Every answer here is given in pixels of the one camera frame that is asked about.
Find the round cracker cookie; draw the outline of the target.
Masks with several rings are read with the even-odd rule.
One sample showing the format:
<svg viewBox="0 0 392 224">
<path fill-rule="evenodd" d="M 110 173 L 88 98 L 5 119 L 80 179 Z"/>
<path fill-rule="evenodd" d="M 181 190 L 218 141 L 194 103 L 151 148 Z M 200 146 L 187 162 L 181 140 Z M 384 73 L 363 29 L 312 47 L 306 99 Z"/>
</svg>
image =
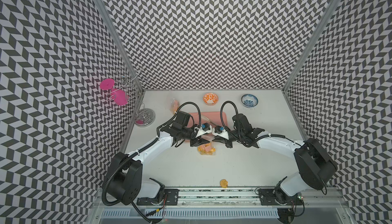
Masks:
<svg viewBox="0 0 392 224">
<path fill-rule="evenodd" d="M 219 185 L 221 188 L 227 188 L 228 187 L 228 181 L 226 179 L 222 179 L 219 182 Z"/>
</svg>

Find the clear resealable bag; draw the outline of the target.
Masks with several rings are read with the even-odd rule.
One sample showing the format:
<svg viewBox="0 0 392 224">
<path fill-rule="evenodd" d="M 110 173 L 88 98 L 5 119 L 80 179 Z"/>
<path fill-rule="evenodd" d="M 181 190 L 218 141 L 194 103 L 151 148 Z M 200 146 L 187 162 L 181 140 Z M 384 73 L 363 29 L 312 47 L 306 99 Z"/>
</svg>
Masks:
<svg viewBox="0 0 392 224">
<path fill-rule="evenodd" d="M 179 101 L 176 99 L 172 99 L 169 106 L 169 110 L 171 111 L 171 113 L 175 114 L 179 107 L 180 107 Z"/>
<path fill-rule="evenodd" d="M 209 155 L 209 156 L 213 156 L 216 153 L 216 149 L 213 146 L 212 142 L 207 143 L 207 144 L 203 144 L 203 145 L 199 145 L 197 147 L 199 154 L 201 155 Z"/>
</svg>

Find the blue patterned small bowl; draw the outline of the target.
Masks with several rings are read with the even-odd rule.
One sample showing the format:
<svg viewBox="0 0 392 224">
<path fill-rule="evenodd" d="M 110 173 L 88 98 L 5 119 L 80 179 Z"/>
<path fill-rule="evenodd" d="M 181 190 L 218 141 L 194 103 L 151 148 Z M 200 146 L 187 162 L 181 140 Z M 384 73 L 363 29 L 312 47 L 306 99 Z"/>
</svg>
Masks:
<svg viewBox="0 0 392 224">
<path fill-rule="evenodd" d="M 253 94 L 244 94 L 241 97 L 242 104 L 247 108 L 254 108 L 258 105 L 258 98 Z"/>
</svg>

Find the round glass dish pink item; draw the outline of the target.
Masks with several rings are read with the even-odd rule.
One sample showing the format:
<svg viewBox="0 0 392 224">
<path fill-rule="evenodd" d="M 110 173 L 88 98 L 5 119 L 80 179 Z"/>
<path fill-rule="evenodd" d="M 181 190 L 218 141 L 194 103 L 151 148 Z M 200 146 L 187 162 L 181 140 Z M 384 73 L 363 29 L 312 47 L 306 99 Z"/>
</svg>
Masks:
<svg viewBox="0 0 392 224">
<path fill-rule="evenodd" d="M 134 124 L 139 127 L 147 127 L 155 121 L 156 114 L 150 108 L 144 108 L 136 113 Z"/>
</svg>

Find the pink plastic tray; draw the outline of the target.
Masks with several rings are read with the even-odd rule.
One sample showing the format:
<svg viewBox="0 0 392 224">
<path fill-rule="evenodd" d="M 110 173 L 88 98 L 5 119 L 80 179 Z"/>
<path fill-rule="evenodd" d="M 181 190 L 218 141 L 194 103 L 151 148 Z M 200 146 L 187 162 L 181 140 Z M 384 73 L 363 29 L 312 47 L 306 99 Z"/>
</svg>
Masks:
<svg viewBox="0 0 392 224">
<path fill-rule="evenodd" d="M 199 117 L 198 117 L 198 113 L 197 112 L 193 112 L 190 113 L 190 115 L 192 116 L 188 122 L 188 125 L 186 127 L 192 127 L 194 124 L 198 124 L 199 123 Z M 226 114 L 223 112 L 222 115 L 223 121 L 225 123 L 225 125 L 228 125 L 227 122 L 227 116 Z M 220 118 L 220 112 L 219 111 L 215 111 L 215 112 L 201 112 L 201 124 L 204 123 L 209 123 L 213 128 L 216 126 L 223 126 L 222 122 L 221 122 L 221 118 Z M 208 135 L 203 135 L 202 138 L 212 141 L 214 139 L 214 135 L 212 134 L 208 134 Z"/>
</svg>

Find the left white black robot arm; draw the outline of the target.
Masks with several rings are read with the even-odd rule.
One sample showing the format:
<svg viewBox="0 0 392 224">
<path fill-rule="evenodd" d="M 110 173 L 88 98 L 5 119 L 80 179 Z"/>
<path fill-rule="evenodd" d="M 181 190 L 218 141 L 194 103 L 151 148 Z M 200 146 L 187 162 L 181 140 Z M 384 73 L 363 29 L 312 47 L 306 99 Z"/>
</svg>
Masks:
<svg viewBox="0 0 392 224">
<path fill-rule="evenodd" d="M 211 126 L 197 123 L 189 127 L 190 118 L 189 113 L 178 109 L 172 118 L 157 127 L 152 140 L 130 153 L 117 153 L 111 160 L 102 185 L 103 204 L 129 205 L 138 198 L 148 198 L 160 204 L 165 186 L 153 178 L 143 177 L 143 167 L 165 150 L 179 147 L 184 141 L 188 140 L 191 146 L 208 143 L 202 136 L 211 133 Z"/>
</svg>

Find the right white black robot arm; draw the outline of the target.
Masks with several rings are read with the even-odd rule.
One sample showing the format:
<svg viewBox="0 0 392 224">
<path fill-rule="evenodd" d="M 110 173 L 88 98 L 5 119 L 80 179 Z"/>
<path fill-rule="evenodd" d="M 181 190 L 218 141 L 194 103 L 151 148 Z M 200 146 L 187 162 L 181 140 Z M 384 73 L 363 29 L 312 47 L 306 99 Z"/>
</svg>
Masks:
<svg viewBox="0 0 392 224">
<path fill-rule="evenodd" d="M 319 140 L 291 140 L 284 135 L 268 133 L 264 129 L 252 127 L 244 114 L 237 109 L 234 111 L 232 130 L 225 124 L 214 128 L 216 142 L 228 148 L 232 147 L 233 142 L 238 142 L 246 148 L 270 150 L 294 160 L 297 165 L 298 171 L 279 181 L 272 191 L 277 203 L 284 205 L 307 189 L 327 194 L 327 183 L 337 172 L 338 165 Z"/>
</svg>

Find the orange patterned small bowl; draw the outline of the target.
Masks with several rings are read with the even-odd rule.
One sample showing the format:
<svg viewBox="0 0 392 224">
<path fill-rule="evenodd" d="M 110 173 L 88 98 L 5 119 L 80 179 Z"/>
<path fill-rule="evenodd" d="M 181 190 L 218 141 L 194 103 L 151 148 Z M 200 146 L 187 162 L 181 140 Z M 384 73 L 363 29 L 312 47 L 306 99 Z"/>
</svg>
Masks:
<svg viewBox="0 0 392 224">
<path fill-rule="evenodd" d="M 213 106 L 218 102 L 218 95 L 214 92 L 208 92 L 203 95 L 203 102 L 206 105 Z"/>
</svg>

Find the aluminium front rail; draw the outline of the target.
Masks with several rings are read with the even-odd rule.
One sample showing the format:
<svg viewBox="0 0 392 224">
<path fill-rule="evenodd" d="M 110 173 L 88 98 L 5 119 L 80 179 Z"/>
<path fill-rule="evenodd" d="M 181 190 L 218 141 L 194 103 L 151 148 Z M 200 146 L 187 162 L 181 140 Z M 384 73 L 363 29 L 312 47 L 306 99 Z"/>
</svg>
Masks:
<svg viewBox="0 0 392 224">
<path fill-rule="evenodd" d="M 257 194 L 262 187 L 177 187 L 176 205 L 166 208 L 208 208 L 208 207 L 261 207 L 264 202 Z M 328 187 L 327 194 L 307 189 L 299 193 L 306 207 L 311 208 L 347 208 L 340 190 Z"/>
</svg>

